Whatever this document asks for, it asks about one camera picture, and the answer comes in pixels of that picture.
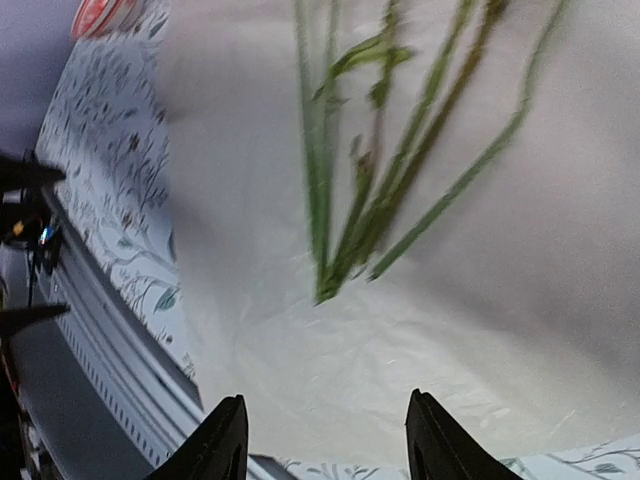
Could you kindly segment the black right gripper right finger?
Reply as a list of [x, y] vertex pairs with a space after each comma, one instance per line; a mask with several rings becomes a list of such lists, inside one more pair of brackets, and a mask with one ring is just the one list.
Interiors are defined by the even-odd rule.
[[518, 480], [428, 392], [411, 393], [406, 415], [409, 473], [417, 480]]

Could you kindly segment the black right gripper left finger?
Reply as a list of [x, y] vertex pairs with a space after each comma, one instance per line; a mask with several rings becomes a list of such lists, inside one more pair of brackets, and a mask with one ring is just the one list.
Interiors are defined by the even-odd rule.
[[248, 415], [242, 395], [225, 397], [150, 480], [245, 479]]

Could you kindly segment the pale pink white flower stem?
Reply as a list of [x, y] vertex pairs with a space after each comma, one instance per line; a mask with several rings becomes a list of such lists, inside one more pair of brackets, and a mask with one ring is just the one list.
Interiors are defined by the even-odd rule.
[[329, 247], [332, 213], [332, 177], [335, 161], [335, 93], [332, 67], [336, 61], [337, 28], [340, 3], [331, 1], [324, 60], [324, 79], [320, 103], [315, 104], [312, 92], [311, 62], [307, 35], [307, 12], [303, 1], [293, 3], [298, 80], [300, 90], [300, 129], [304, 148], [308, 198], [310, 248], [316, 265], [315, 302], [330, 298]]

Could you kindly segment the yellow fake flower stem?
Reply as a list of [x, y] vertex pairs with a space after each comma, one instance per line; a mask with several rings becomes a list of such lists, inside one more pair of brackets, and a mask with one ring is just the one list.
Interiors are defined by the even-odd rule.
[[532, 106], [535, 95], [536, 82], [543, 57], [546, 53], [554, 30], [564, 13], [568, 1], [558, 1], [544, 29], [531, 53], [524, 77], [522, 79], [519, 108], [513, 113], [509, 122], [494, 138], [492, 143], [476, 158], [473, 164], [464, 171], [446, 193], [414, 224], [414, 226], [374, 265], [369, 272], [367, 281], [371, 282], [381, 277], [432, 224], [457, 200], [457, 198], [471, 185], [476, 177], [498, 156], [512, 141]]

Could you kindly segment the blue fake flower stem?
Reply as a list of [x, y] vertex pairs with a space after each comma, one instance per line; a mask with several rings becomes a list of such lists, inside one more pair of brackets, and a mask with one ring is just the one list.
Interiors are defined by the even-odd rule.
[[423, 90], [380, 184], [374, 180], [381, 154], [384, 113], [393, 83], [393, 71], [413, 55], [409, 48], [396, 43], [399, 25], [396, 2], [389, 2], [384, 27], [379, 34], [352, 47], [329, 67], [324, 83], [314, 95], [316, 98], [326, 97], [333, 101], [335, 80], [360, 64], [380, 62], [382, 76], [368, 94], [375, 112], [369, 149], [364, 154], [357, 151], [351, 153], [355, 166], [355, 196], [333, 259], [326, 257], [331, 213], [328, 173], [319, 173], [318, 186], [310, 195], [316, 201], [312, 213], [315, 221], [312, 233], [313, 252], [318, 260], [318, 303], [335, 297], [351, 271], [357, 266], [366, 265], [374, 249], [382, 242], [448, 117], [480, 64], [485, 46], [505, 8], [503, 1], [485, 2], [477, 35], [463, 66], [441, 110], [427, 125], [427, 117], [475, 9], [472, 1], [459, 3], [448, 36], [426, 76]]

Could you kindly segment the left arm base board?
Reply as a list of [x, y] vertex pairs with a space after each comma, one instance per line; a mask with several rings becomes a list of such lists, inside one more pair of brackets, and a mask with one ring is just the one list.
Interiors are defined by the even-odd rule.
[[65, 179], [63, 170], [39, 163], [32, 152], [22, 158], [1, 152], [1, 244], [32, 252], [35, 267], [48, 275], [59, 262], [62, 234], [43, 191]]

